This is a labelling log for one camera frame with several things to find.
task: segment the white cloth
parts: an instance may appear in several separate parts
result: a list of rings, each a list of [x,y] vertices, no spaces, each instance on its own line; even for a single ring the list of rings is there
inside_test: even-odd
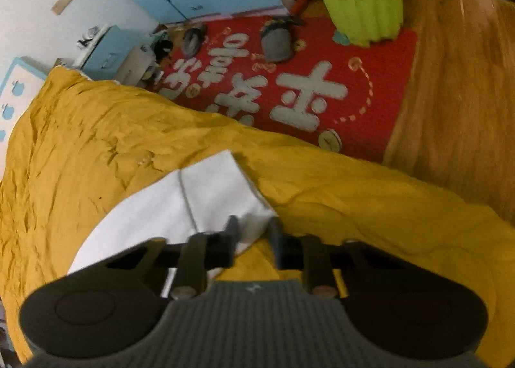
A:
[[[276,213],[226,150],[176,170],[120,202],[84,241],[68,273],[154,237],[174,244],[184,243],[195,232],[223,231],[231,215],[240,224],[239,254],[261,236]]]

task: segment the wooden floor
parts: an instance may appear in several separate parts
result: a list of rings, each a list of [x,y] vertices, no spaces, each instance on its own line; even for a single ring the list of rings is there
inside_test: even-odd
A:
[[[515,225],[515,4],[405,0],[405,26],[418,48],[384,164]]]

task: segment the red rug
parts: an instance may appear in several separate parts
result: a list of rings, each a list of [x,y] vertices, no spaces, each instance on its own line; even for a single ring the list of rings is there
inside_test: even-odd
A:
[[[416,34],[370,48],[333,42],[326,18],[295,28],[295,56],[267,64],[263,17],[208,24],[196,58],[176,53],[159,93],[197,111],[280,132],[352,157],[381,162],[411,71]]]

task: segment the bed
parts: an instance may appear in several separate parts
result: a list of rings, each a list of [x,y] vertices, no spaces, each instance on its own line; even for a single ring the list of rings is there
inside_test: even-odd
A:
[[[0,296],[16,351],[23,300],[66,274],[91,230],[122,199],[222,150],[289,232],[364,240],[475,291],[489,312],[477,351],[515,357],[515,231],[489,207],[398,171],[325,152],[219,114],[195,112],[111,81],[55,68],[17,122],[0,185]],[[283,279],[257,241],[221,279]]]

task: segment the gray ribbed plate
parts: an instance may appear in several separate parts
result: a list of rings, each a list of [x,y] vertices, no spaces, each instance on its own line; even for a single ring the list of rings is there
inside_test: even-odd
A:
[[[120,353],[89,360],[62,359],[40,353],[26,366],[486,367],[472,353],[440,361],[416,361],[383,351],[352,326],[338,300],[309,295],[296,280],[215,282],[198,298],[170,303],[155,329]]]

